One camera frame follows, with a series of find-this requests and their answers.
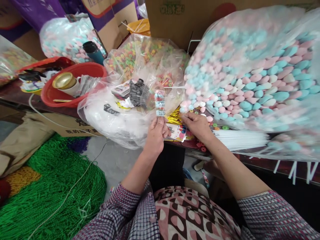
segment red plastic bowl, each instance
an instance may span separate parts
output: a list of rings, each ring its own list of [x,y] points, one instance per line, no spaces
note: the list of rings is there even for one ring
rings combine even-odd
[[[74,77],[81,77],[81,75],[89,75],[91,77],[106,77],[107,71],[104,66],[98,63],[79,63],[72,65],[63,69],[62,71],[58,72],[54,75],[43,87],[41,92],[41,99],[42,101],[49,107],[69,107],[69,108],[77,108],[80,101],[87,97],[88,93],[85,95],[74,98],[52,86],[53,80],[58,76],[60,73],[63,72],[71,72]],[[54,99],[63,99],[63,100],[72,100],[70,102],[54,102]]]

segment green bead strands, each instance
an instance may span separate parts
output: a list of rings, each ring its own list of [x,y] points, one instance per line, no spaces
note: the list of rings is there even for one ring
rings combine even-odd
[[[91,162],[86,156],[71,151],[67,141],[68,138],[54,135],[27,162],[42,176],[0,208],[1,240],[28,239],[61,206],[87,170]],[[99,212],[106,189],[104,173],[92,163],[59,211],[31,239],[72,239]]]

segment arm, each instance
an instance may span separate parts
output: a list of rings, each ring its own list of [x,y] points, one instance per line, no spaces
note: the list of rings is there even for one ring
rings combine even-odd
[[[182,117],[182,120],[211,152],[233,196],[237,200],[271,190],[214,136],[205,117],[187,113]],[[213,165],[214,162],[208,162],[204,165],[204,168],[207,170],[212,168]]]
[[[211,132],[207,119],[187,113],[183,122],[203,142],[215,161],[205,163],[211,172],[220,169],[234,197],[238,200],[246,223],[242,239],[320,239],[317,233],[279,194],[243,165]]]
[[[163,150],[163,138],[170,136],[165,119],[155,118],[148,130],[145,147],[133,168],[119,183],[100,212],[74,237],[80,239],[115,239],[132,219],[152,167]]]

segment cable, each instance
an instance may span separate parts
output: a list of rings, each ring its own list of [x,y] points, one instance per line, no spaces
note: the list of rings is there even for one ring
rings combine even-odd
[[[45,115],[43,115],[42,113],[40,113],[37,109],[35,109],[35,108],[32,106],[32,103],[31,103],[31,99],[32,99],[33,96],[34,96],[34,94],[32,94],[32,95],[30,96],[30,98],[29,98],[29,106],[30,106],[36,113],[40,114],[40,115],[41,115],[42,117],[44,117],[45,119],[49,120],[50,122],[52,122],[52,123],[54,123],[54,124],[56,124],[56,125],[58,125],[58,126],[60,126],[60,127],[70,128],[70,127],[62,126],[62,125],[60,125],[59,123],[56,123],[55,121],[52,121],[51,119],[47,118]],[[83,130],[83,129],[79,129],[79,128],[73,128],[73,129],[76,129],[76,130],[79,130],[79,131],[83,131],[83,132],[89,133],[89,134],[91,134],[92,136],[95,136],[95,137],[101,137],[101,136],[99,136],[99,135],[95,135],[95,134],[92,134],[92,133],[90,133],[90,132],[87,132],[87,131],[85,131],[85,130]]]
[[[110,142],[110,141],[111,141],[111,140],[106,141],[106,143],[103,145],[103,147],[102,147],[100,153],[98,154],[98,156],[96,156],[96,158],[89,164],[89,166],[88,166],[88,168],[86,169],[86,171],[84,172],[84,174],[83,174],[83,175],[78,179],[78,181],[71,187],[71,189],[69,190],[66,198],[63,200],[63,202],[62,202],[62,204],[60,205],[60,207],[58,207],[58,209],[55,210],[55,211],[50,215],[50,217],[48,217],[43,223],[41,223],[41,224],[32,232],[32,234],[28,237],[27,240],[30,240],[30,238],[35,234],[35,232],[36,232],[43,224],[45,224],[53,215],[55,215],[55,214],[60,210],[60,208],[61,208],[61,207],[63,206],[63,204],[66,202],[66,200],[67,200],[67,198],[68,198],[71,190],[77,185],[77,183],[81,180],[81,178],[86,174],[86,172],[88,171],[88,169],[89,169],[89,167],[91,166],[91,164],[100,156],[100,154],[102,153],[104,147],[105,147],[106,144],[107,144],[108,142]]]

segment yellow basket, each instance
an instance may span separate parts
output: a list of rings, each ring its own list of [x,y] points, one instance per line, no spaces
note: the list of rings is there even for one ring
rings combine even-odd
[[[34,91],[26,91],[24,89],[21,89],[22,92],[25,92],[25,93],[33,93],[35,95],[39,95],[41,96],[41,91],[42,91],[42,88],[41,89],[38,89],[38,90],[34,90]]]
[[[151,37],[149,19],[147,18],[129,23],[127,26],[127,30],[130,33],[138,33],[144,36]]]

